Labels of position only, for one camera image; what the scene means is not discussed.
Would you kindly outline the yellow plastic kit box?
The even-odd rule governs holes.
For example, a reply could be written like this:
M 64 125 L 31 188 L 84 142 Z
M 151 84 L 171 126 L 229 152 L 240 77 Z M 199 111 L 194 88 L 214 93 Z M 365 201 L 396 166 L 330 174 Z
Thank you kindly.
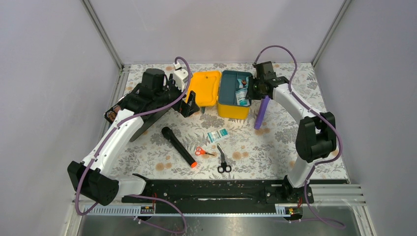
M 187 94 L 196 93 L 199 107 L 216 105 L 222 118 L 246 119 L 252 104 L 246 98 L 251 77 L 250 72 L 233 70 L 195 72 Z

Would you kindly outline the teal gauze packet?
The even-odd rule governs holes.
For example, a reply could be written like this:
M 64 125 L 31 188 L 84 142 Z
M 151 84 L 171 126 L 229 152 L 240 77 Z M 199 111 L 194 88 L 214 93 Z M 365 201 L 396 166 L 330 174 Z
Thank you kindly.
M 227 129 L 222 128 L 208 133 L 208 139 L 211 143 L 216 143 L 230 136 Z

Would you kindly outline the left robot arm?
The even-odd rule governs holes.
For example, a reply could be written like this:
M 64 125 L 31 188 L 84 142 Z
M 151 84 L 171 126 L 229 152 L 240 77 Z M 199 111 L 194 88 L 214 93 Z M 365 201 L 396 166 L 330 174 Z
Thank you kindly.
M 140 202 L 152 197 L 152 188 L 137 175 L 111 174 L 116 159 L 128 142 L 138 138 L 170 108 L 188 117 L 199 110 L 196 94 L 187 92 L 188 70 L 179 66 L 169 76 L 161 69 L 148 68 L 134 89 L 107 113 L 111 123 L 105 135 L 81 161 L 68 168 L 76 201 L 84 196 L 103 206 L 115 198 L 134 195 Z

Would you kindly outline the teal plastic tray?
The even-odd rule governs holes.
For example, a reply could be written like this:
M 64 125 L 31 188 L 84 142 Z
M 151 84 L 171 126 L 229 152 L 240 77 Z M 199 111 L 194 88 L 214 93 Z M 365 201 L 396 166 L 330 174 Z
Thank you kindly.
M 218 102 L 221 105 L 231 105 L 231 106 L 238 106 L 236 104 L 236 91 L 238 88 L 237 79 L 246 80 L 245 88 L 247 88 L 248 79 L 252 76 L 250 72 L 241 72 L 241 71 L 232 71 L 232 70 L 225 70 L 222 72 L 222 77 L 220 80 L 220 88 L 218 94 Z

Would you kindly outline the small teal item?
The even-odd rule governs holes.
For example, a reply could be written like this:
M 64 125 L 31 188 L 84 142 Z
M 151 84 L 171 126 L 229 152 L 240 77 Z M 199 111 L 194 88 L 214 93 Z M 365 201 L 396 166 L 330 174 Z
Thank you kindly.
M 242 84 L 242 80 L 243 80 L 243 79 L 237 79 L 237 82 L 238 82 L 238 88 L 239 88 L 239 89 L 243 89 L 243 88 L 245 88 L 245 84 Z

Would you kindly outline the black bandage shears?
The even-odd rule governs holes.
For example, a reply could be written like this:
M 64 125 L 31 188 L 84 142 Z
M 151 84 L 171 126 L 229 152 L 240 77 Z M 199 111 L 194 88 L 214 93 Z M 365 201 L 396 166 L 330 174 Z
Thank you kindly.
M 220 165 L 217 167 L 217 171 L 221 174 L 224 172 L 226 173 L 231 172 L 232 168 L 230 165 L 227 164 L 225 153 L 222 147 L 220 146 L 220 144 L 217 144 L 217 149 L 220 152 Z

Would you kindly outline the teal dressing packet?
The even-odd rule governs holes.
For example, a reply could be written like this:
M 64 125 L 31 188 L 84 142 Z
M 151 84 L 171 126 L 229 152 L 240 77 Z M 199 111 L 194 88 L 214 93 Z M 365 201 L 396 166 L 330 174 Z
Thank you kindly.
M 236 91 L 236 104 L 238 106 L 249 106 L 250 105 L 250 101 L 249 99 L 246 97 L 247 96 L 247 88 L 241 88 L 238 89 Z

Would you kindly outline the orange handled small scissors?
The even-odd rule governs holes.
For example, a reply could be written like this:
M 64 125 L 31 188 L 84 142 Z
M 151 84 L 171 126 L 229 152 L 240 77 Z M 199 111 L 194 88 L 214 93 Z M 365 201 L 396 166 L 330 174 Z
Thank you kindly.
M 195 155 L 200 156 L 200 155 L 210 155 L 210 156 L 214 156 L 214 154 L 209 153 L 207 151 L 205 151 L 204 149 L 202 149 L 201 147 L 196 147 L 195 150 Z

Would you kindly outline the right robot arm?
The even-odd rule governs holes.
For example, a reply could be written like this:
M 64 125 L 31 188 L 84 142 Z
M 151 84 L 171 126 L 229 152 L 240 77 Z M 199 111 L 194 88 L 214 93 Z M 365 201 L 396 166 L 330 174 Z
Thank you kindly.
M 298 157 L 294 168 L 284 177 L 281 195 L 293 203 L 301 197 L 316 165 L 336 150 L 335 117 L 331 112 L 313 109 L 284 76 L 277 76 L 270 61 L 255 63 L 256 75 L 248 82 L 247 98 L 270 98 L 279 103 L 297 122 L 295 146 Z

